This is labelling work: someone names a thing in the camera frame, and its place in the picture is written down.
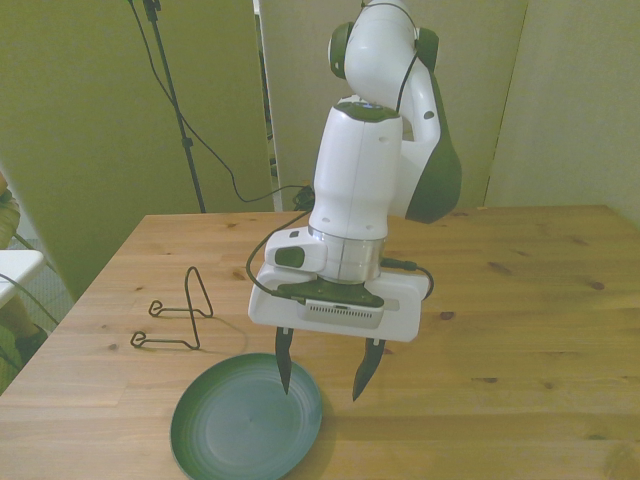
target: wood grain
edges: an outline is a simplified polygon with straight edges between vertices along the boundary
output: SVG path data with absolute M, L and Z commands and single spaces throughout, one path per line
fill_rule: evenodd
M 146 217 L 0 397 L 0 478 L 181 479 L 169 425 L 182 392 L 230 356 L 271 352 L 251 323 L 244 263 L 293 214 Z M 296 332 L 318 382 L 320 435 L 287 479 L 640 478 L 640 233 L 605 207 L 390 219 L 386 255 L 435 277 L 418 338 L 388 342 L 351 401 L 359 338 Z M 259 268 L 256 261 L 254 270 Z M 215 318 L 190 340 L 185 270 Z

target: metal wire holder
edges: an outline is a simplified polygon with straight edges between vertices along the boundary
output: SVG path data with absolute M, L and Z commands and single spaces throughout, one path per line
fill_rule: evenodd
M 202 293 L 204 294 L 204 298 L 207 301 L 207 305 L 209 306 L 209 313 L 204 313 L 202 310 L 193 308 L 193 303 L 191 302 L 191 293 L 189 292 L 189 277 L 191 272 L 195 272 L 198 277 L 198 282 L 200 283 L 200 288 L 202 289 Z M 196 319 L 194 313 L 200 314 L 204 318 L 213 318 L 213 307 L 211 306 L 211 301 L 209 300 L 209 295 L 207 294 L 206 288 L 204 288 L 204 283 L 202 282 L 202 277 L 200 276 L 200 272 L 196 267 L 189 267 L 187 269 L 187 273 L 184 276 L 184 293 L 187 297 L 187 305 L 188 308 L 165 308 L 160 300 L 154 300 L 151 302 L 149 306 L 149 315 L 152 317 L 159 317 L 162 312 L 189 312 L 191 317 L 191 325 L 193 326 L 193 336 L 196 339 L 196 344 L 191 345 L 185 340 L 165 340 L 160 338 L 147 338 L 147 334 L 141 330 L 138 330 L 131 337 L 131 345 L 135 348 L 142 347 L 145 343 L 181 343 L 187 346 L 191 350 L 198 350 L 200 348 L 200 338 L 198 337 L 198 327 L 196 326 Z

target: green plate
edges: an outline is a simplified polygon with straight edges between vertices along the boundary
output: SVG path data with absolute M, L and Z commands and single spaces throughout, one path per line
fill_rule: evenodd
M 307 454 L 322 422 L 315 381 L 293 363 L 285 395 L 274 355 L 229 358 L 200 375 L 171 422 L 171 448 L 192 480 L 270 480 Z

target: cable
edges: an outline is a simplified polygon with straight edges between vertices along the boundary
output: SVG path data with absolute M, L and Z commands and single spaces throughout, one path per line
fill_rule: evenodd
M 416 24 L 413 22 L 413 18 L 411 18 L 411 15 L 409 15 L 409 12 L 407 12 L 404 8 L 402 8 L 400 5 L 396 5 L 395 3 L 374 3 L 373 5 L 369 4 L 369 5 L 365 5 L 364 1 L 362 1 L 360 3 L 360 8 L 362 10 L 364 10 L 365 8 L 371 8 L 371 7 L 379 7 L 382 5 L 386 5 L 387 7 L 395 7 L 398 10 L 400 10 L 402 13 L 404 13 L 407 17 L 409 17 L 409 21 L 411 22 L 411 25 L 413 25 L 413 30 L 415 32 L 416 30 Z
M 429 270 L 427 270 L 426 268 L 416 267 L 416 270 L 420 270 L 429 279 L 429 290 L 427 290 L 427 294 L 423 298 L 423 300 L 426 300 L 433 293 L 433 288 L 436 286 L 436 282 L 435 282 L 435 280 L 433 280 L 433 275 L 431 275 L 431 272 Z
M 433 280 L 433 275 L 431 275 L 431 272 L 429 272 L 429 270 L 427 270 L 426 268 L 419 267 L 417 263 L 396 260 L 395 258 L 383 258 L 380 262 L 380 266 L 385 268 L 397 268 L 399 270 L 406 270 L 407 272 L 415 272 L 416 270 L 421 271 L 429 279 L 429 289 L 427 290 L 427 293 L 422 300 L 426 300 L 433 293 L 433 288 L 436 285 L 435 281 Z
M 258 250 L 260 250 L 265 243 L 267 243 L 269 241 L 269 239 L 273 236 L 274 233 L 279 232 L 280 230 L 284 230 L 285 228 L 287 228 L 289 225 L 294 224 L 295 222 L 297 222 L 298 220 L 300 220 L 301 218 L 309 215 L 311 213 L 311 211 L 306 211 L 303 212 L 301 215 L 298 215 L 297 217 L 295 217 L 293 220 L 285 223 L 284 225 L 276 228 L 274 231 L 272 231 L 269 235 L 267 235 L 266 237 L 264 237 L 264 239 L 256 246 L 256 248 L 253 249 L 253 252 L 251 252 L 251 255 L 249 255 L 249 258 L 247 259 L 247 265 L 245 267 L 246 271 L 247 271 L 247 275 L 249 276 L 249 279 L 253 282 L 253 284 L 258 287 L 260 290 L 262 290 L 263 292 L 268 293 L 269 295 L 272 295 L 274 297 L 280 297 L 280 298 L 287 298 L 290 299 L 291 297 L 288 295 L 283 295 L 282 293 L 276 292 L 275 290 L 271 290 L 270 288 L 265 287 L 263 284 L 261 284 L 258 279 L 253 275 L 253 273 L 251 273 L 251 262 L 253 262 L 254 257 L 256 256 L 256 254 L 258 253 Z
M 15 280 L 7 277 L 6 275 L 0 273 L 0 278 L 4 278 L 6 281 L 8 281 L 9 283 L 11 283 L 14 287 L 16 287 L 18 290 L 20 290 L 22 293 L 24 293 L 25 295 L 27 295 L 32 301 L 33 303 L 35 303 L 40 310 L 42 310 L 47 317 L 49 317 L 49 319 L 55 323 L 56 325 L 60 325 L 60 322 L 58 320 L 56 320 L 55 318 L 53 318 L 53 315 L 51 315 L 49 313 L 49 310 L 47 310 L 46 308 L 44 308 L 44 306 L 38 301 L 38 299 L 36 297 L 34 297 L 31 292 L 29 292 L 29 290 L 27 290 L 26 288 L 24 288 L 22 285 L 20 285 L 18 282 L 16 282 Z
M 407 68 L 407 73 L 404 74 L 404 79 L 402 79 L 402 84 L 400 85 L 400 92 L 398 93 L 398 104 L 396 105 L 396 113 L 400 113 L 400 103 L 402 102 L 402 94 L 404 93 L 404 86 L 409 80 L 409 74 L 411 73 L 411 69 L 413 68 L 413 64 L 416 63 L 416 59 L 418 58 L 418 52 L 413 56 L 411 63 L 409 64 L 409 68 Z
M 164 83 L 162 83 L 162 80 L 160 80 L 160 77 L 158 76 L 158 72 L 156 72 L 156 68 L 155 65 L 153 63 L 153 57 L 151 55 L 151 49 L 149 48 L 149 42 L 147 42 L 147 36 L 144 33 L 144 29 L 142 28 L 142 23 L 140 22 L 140 17 L 138 16 L 138 12 L 136 11 L 136 7 L 133 5 L 133 0 L 129 0 L 129 5 L 131 6 L 131 10 L 133 11 L 133 15 L 136 18 L 136 23 L 138 24 L 138 29 L 140 30 L 140 34 L 142 35 L 142 41 L 144 42 L 144 47 L 147 50 L 147 56 L 149 57 L 149 64 L 151 65 L 151 71 L 153 72 L 153 76 L 156 78 L 158 85 L 160 85 L 160 88 L 162 88 L 162 91 L 164 92 L 165 96 L 167 97 L 167 99 L 169 100 L 169 102 L 171 103 L 171 105 L 173 105 L 173 100 L 171 99 L 171 95 L 169 95 L 169 92 L 167 92 L 166 87 L 164 86 Z M 216 157 L 218 159 L 218 161 L 222 164 L 222 166 L 227 170 L 227 172 L 229 172 L 229 175 L 231 176 L 231 183 L 233 184 L 233 190 L 235 191 L 236 196 L 244 203 L 251 203 L 251 202 L 257 202 L 258 200 L 262 200 L 263 198 L 267 198 L 271 195 L 273 195 L 274 193 L 277 193 L 281 190 L 284 190 L 286 188 L 304 188 L 303 185 L 286 185 L 284 187 L 280 187 L 277 190 L 274 190 L 270 193 L 267 193 L 266 195 L 262 195 L 261 197 L 257 197 L 257 198 L 252 198 L 252 199 L 245 199 L 242 195 L 240 195 L 240 192 L 238 191 L 238 187 L 236 185 L 236 177 L 233 173 L 233 171 L 231 170 L 231 168 L 225 163 L 224 160 L 222 160 L 222 158 L 220 158 L 220 155 L 218 155 L 203 139 L 202 137 L 200 137 L 200 135 L 198 135 L 198 133 L 191 127 L 191 125 L 189 125 L 189 122 L 187 121 L 187 119 L 184 117 L 184 115 L 182 114 L 182 112 L 180 113 L 180 116 L 182 117 L 182 121 L 184 122 L 184 124 L 187 126 L 187 128 L 189 129 L 189 131 L 193 134 L 194 137 L 196 137 L 196 139 L 198 139 L 198 141 L 207 149 L 209 150 L 209 152 L 211 152 L 213 154 L 214 157 Z

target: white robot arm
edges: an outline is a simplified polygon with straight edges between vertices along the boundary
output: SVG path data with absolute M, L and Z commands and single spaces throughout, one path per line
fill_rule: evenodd
M 418 334 L 429 280 L 380 267 L 389 214 L 430 223 L 459 196 L 460 164 L 433 76 L 436 52 L 435 34 L 417 30 L 399 0 L 374 0 L 355 24 L 334 32 L 331 69 L 356 95 L 329 113 L 309 227 L 269 239 L 249 307 L 254 322 L 278 327 L 285 391 L 296 328 L 367 338 L 354 400 L 385 340 Z M 402 140 L 402 117 L 414 141 Z

